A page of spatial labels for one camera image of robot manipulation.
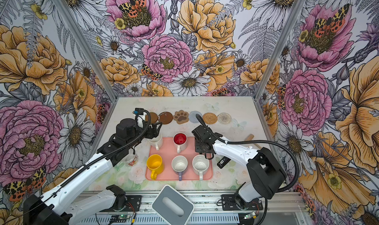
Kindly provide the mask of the paw shaped cork coaster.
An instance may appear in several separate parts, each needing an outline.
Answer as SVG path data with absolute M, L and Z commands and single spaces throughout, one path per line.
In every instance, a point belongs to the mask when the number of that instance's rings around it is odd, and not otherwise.
M 177 124 L 184 124 L 189 121 L 189 113 L 184 110 L 176 111 L 173 115 L 173 120 L 177 122 Z

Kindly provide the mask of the white mug off tray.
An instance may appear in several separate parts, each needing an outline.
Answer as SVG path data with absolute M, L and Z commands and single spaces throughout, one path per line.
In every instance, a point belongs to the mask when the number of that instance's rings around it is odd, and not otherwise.
M 163 145 L 163 136 L 161 133 L 153 139 L 148 139 L 151 147 L 155 148 L 157 151 L 160 150 L 160 148 Z

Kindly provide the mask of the right small circuit board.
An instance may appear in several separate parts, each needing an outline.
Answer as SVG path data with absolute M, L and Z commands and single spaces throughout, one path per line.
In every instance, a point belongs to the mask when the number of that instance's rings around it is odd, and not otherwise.
M 256 219 L 256 217 L 257 217 L 256 213 L 255 213 L 255 212 L 251 212 L 251 213 L 245 215 L 245 216 L 244 216 L 244 219 L 245 219 L 245 220 Z

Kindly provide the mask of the rattan woven round coaster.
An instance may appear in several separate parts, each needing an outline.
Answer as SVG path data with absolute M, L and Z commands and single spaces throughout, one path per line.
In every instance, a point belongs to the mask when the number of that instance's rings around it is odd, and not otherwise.
M 208 125 L 211 125 L 211 124 L 215 124 L 217 123 L 218 121 L 218 116 L 214 113 L 211 113 L 211 112 L 207 112 L 203 115 L 202 117 L 203 121 L 208 124 Z

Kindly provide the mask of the grey woven round coaster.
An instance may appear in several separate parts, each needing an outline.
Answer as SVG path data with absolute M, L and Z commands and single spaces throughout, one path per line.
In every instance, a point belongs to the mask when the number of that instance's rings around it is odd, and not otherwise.
M 202 114 L 201 114 L 201 112 L 199 112 L 199 111 L 191 111 L 190 113 L 189 113 L 189 121 L 191 122 L 191 123 L 198 123 L 199 121 L 198 121 L 198 119 L 197 119 L 197 115 L 199 115 L 200 117 L 202 117 Z

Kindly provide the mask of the glossy brown round coaster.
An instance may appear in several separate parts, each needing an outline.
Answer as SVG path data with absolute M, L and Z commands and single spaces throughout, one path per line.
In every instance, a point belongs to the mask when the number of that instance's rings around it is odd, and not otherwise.
M 171 123 L 173 120 L 172 113 L 165 111 L 159 114 L 158 121 L 161 122 L 163 125 L 167 125 Z

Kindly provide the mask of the wooden mallet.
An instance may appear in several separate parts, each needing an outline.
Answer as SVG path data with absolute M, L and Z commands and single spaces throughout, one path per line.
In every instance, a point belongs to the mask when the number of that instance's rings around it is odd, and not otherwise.
M 254 139 L 254 135 L 253 134 L 250 134 L 245 140 L 246 141 L 251 141 Z

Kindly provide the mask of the pink tray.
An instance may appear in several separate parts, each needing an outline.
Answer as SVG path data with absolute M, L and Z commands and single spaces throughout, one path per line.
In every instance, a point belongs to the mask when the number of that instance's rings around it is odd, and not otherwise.
M 199 175 L 197 175 L 194 172 L 194 169 L 192 166 L 193 158 L 198 155 L 198 153 L 195 152 L 194 142 L 195 142 L 194 137 L 189 137 L 188 146 L 181 153 L 177 153 L 172 137 L 163 137 L 163 145 L 158 151 L 156 150 L 155 147 L 150 146 L 149 156 L 154 155 L 154 154 L 161 156 L 163 165 L 164 165 L 164 170 L 162 173 L 158 174 L 157 181 L 178 181 L 179 180 L 179 175 L 173 170 L 171 166 L 172 160 L 176 156 L 179 156 L 179 155 L 184 156 L 188 161 L 188 166 L 183 175 L 183 180 L 184 181 L 199 181 Z

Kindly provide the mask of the multicolour woven round coaster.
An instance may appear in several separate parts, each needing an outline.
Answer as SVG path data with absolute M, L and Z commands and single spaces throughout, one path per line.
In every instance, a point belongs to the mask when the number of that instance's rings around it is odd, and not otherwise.
M 226 112 L 220 113 L 217 117 L 218 117 L 218 122 L 221 124 L 227 125 L 227 124 L 230 124 L 232 121 L 231 115 Z

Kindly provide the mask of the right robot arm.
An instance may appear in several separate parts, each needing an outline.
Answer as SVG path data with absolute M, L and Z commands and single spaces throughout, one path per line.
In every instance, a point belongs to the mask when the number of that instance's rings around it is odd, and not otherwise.
M 268 140 L 230 141 L 223 135 L 215 133 L 207 126 L 199 114 L 195 115 L 200 126 L 192 134 L 195 137 L 195 152 L 203 155 L 205 159 L 212 160 L 220 155 L 226 160 L 220 161 L 219 167 L 224 167 L 229 161 L 245 166 L 250 181 L 244 183 L 235 192 L 235 204 L 239 209 L 245 210 L 250 202 L 258 198 L 272 199 L 277 192 L 292 188 L 300 175 L 300 164 L 293 150 Z M 287 186 L 281 187 L 287 178 L 287 173 L 280 165 L 272 151 L 267 148 L 256 150 L 247 145 L 268 144 L 282 149 L 294 162 L 295 173 Z

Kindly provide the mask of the dark brown round coaster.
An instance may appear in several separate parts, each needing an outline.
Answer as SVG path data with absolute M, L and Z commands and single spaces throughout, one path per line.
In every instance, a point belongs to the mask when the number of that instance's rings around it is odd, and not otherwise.
M 150 122 L 151 124 L 154 124 L 158 121 L 158 115 L 155 112 L 150 112 Z

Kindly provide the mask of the red inside white mug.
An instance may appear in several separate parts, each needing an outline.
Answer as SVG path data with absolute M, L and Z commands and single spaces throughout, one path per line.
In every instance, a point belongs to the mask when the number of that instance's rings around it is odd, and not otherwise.
M 188 146 L 188 138 L 187 138 L 186 134 L 184 134 L 184 133 L 177 133 L 173 137 L 173 142 L 174 142 L 177 153 L 181 153 Z

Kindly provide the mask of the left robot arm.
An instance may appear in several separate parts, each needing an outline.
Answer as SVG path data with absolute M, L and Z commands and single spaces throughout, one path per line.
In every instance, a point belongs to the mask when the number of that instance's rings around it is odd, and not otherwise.
M 92 214 L 119 204 L 124 207 L 125 193 L 111 186 L 82 203 L 75 199 L 97 178 L 116 166 L 143 139 L 156 138 L 161 122 L 152 123 L 151 114 L 143 108 L 134 110 L 134 118 L 126 118 L 92 158 L 63 182 L 41 196 L 32 195 L 24 202 L 25 225 L 75 225 Z

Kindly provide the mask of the green circuit board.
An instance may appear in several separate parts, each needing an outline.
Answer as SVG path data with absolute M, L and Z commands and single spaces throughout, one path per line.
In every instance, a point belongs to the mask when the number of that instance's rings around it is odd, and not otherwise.
M 126 222 L 126 220 L 129 219 L 128 215 L 117 215 L 117 216 L 112 216 L 109 224 L 112 223 L 123 223 Z

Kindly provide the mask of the yellow mug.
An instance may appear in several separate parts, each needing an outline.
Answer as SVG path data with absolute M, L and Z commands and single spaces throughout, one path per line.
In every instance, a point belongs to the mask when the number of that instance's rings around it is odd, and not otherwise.
M 151 155 L 147 160 L 147 168 L 151 171 L 151 180 L 156 180 L 158 175 L 164 171 L 162 157 L 157 154 Z

